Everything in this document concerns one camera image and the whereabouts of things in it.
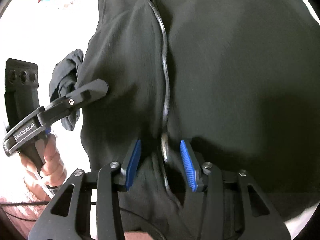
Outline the person's left hand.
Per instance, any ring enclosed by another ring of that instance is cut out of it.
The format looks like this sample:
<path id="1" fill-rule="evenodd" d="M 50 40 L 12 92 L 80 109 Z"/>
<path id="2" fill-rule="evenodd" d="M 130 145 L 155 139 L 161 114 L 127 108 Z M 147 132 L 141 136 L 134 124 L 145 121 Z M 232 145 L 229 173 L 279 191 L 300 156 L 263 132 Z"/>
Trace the person's left hand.
<path id="1" fill-rule="evenodd" d="M 40 188 L 40 182 L 37 182 L 35 177 L 37 170 L 34 163 L 23 153 L 20 153 L 19 156 L 21 164 L 27 172 L 24 177 L 27 187 L 30 190 L 37 187 Z M 56 147 L 55 135 L 48 135 L 48 142 L 44 149 L 43 156 L 44 165 L 40 169 L 41 181 L 48 186 L 62 185 L 67 177 L 67 171 Z"/>

